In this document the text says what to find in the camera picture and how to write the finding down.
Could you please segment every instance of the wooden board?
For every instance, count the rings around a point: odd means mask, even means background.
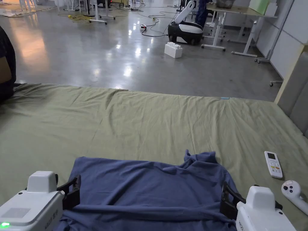
[[[217,11],[217,12],[226,12],[226,13],[235,13],[235,14],[245,14],[251,16],[258,16],[258,17],[268,17],[268,18],[277,18],[277,16],[266,16],[262,15],[249,7],[244,6],[232,6],[230,9],[228,8],[219,8],[215,4],[206,4],[206,9]]]

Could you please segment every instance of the green indicator light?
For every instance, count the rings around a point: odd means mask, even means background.
[[[2,228],[6,228],[6,227],[8,227],[9,225],[10,225],[10,223],[7,223],[7,222],[1,223],[1,227],[2,227]]]

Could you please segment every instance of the person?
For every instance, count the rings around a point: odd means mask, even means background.
[[[15,81],[15,51],[9,37],[0,26],[0,102],[13,95]]]
[[[206,17],[208,16],[208,10],[206,9],[206,4],[209,3],[210,0],[200,0],[199,7],[195,18],[195,23],[204,27]]]

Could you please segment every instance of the black shirt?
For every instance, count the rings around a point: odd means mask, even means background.
[[[9,37],[0,26],[0,58],[4,56],[9,64],[12,79],[7,82],[0,83],[0,101],[12,96],[13,86],[16,81],[15,51]]]

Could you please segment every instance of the remote control screen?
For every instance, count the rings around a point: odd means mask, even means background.
[[[274,160],[276,159],[273,153],[267,153],[267,155],[270,159],[274,159]]]

